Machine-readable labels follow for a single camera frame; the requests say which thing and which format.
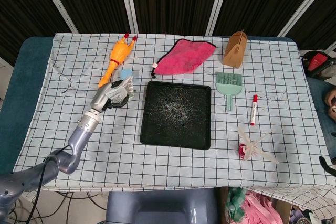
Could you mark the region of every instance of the black grid lines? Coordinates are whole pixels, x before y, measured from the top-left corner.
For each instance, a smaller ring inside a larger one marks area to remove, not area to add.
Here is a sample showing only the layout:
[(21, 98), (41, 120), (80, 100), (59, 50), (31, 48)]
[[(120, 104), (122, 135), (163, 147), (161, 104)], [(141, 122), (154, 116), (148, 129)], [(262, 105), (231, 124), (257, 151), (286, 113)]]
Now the black grid lines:
[[(122, 36), (55, 36), (36, 112), (16, 170), (27, 169), (41, 162), (52, 150), (66, 145), (77, 121), (90, 108), (113, 45)], [(328, 151), (295, 43), (249, 40), (242, 67), (233, 69), (222, 65), (228, 39), (186, 36), (189, 40), (215, 44), (214, 54), (193, 73), (157, 76), (156, 80), (212, 88), (211, 148), (204, 151), (140, 143), (152, 64), (180, 38), (138, 35), (131, 54), (112, 78), (118, 80), (121, 69), (132, 69), (135, 97), (126, 108), (105, 111), (78, 169), (70, 176), (60, 173), (45, 188), (77, 191), (244, 186), (259, 188), (264, 194), (292, 200), (326, 214), (320, 205), (313, 205), (314, 200), (304, 197), (308, 188), (318, 191), (331, 186), (328, 190), (333, 191), (335, 180), (319, 164), (319, 156), (328, 157)], [(243, 91), (233, 99), (233, 110), (229, 113), (225, 109), (226, 99), (215, 89), (217, 71), (243, 75)], [(255, 93), (258, 94), (257, 125), (250, 126)], [(238, 126), (252, 140), (272, 130), (259, 147), (275, 155), (280, 164), (258, 156), (249, 161), (239, 159)]]

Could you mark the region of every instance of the baking tray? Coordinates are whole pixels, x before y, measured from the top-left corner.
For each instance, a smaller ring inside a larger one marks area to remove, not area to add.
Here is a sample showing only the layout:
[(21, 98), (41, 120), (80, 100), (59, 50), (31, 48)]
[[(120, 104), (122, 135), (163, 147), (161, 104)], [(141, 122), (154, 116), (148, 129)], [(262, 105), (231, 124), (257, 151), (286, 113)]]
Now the baking tray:
[(210, 148), (211, 88), (150, 81), (140, 142), (207, 150)]

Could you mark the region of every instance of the red marker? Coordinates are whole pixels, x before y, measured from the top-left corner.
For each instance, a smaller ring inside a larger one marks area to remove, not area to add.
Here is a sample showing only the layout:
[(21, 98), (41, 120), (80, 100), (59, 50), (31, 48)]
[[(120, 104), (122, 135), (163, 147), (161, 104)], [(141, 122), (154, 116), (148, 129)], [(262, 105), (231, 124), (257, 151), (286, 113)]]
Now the red marker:
[(255, 123), (256, 123), (257, 100), (258, 100), (258, 96), (255, 94), (253, 96), (251, 119), (250, 119), (250, 125), (252, 125), (252, 126), (255, 125)]

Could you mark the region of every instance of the rubber chicken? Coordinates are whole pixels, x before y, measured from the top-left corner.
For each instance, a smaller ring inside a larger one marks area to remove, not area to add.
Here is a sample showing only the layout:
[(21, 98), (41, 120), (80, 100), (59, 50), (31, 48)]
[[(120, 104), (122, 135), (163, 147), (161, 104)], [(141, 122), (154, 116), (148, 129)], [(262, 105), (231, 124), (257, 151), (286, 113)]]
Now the rubber chicken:
[(127, 57), (127, 55), (130, 54), (135, 41), (137, 40), (137, 37), (134, 36), (132, 39), (132, 42), (130, 43), (130, 45), (127, 45), (127, 43), (125, 42), (125, 40), (128, 38), (129, 34), (125, 34), (124, 37), (119, 40), (110, 55), (110, 63), (109, 63), (109, 67), (107, 68), (104, 76), (101, 78), (101, 80), (99, 81), (98, 87), (103, 86), (104, 84), (108, 83), (110, 81), (110, 77), (113, 73), (113, 71), (115, 70), (115, 68), (119, 65), (122, 64), (125, 60), (125, 58)]

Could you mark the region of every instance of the robotic arm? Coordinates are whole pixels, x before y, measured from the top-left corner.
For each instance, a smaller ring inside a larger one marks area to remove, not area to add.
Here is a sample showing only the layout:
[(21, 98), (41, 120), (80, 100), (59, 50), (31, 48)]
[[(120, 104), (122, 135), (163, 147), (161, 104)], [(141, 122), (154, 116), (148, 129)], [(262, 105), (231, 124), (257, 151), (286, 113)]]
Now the robotic arm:
[(0, 175), (0, 223), (4, 223), (10, 209), (24, 191), (38, 188), (41, 176), (42, 185), (52, 181), (61, 171), (73, 173), (80, 162), (80, 156), (99, 121), (100, 113), (107, 108), (121, 108), (134, 97), (132, 77), (101, 86), (91, 102), (91, 109), (84, 113), (68, 140), (72, 154), (55, 150), (43, 163), (21, 172)]

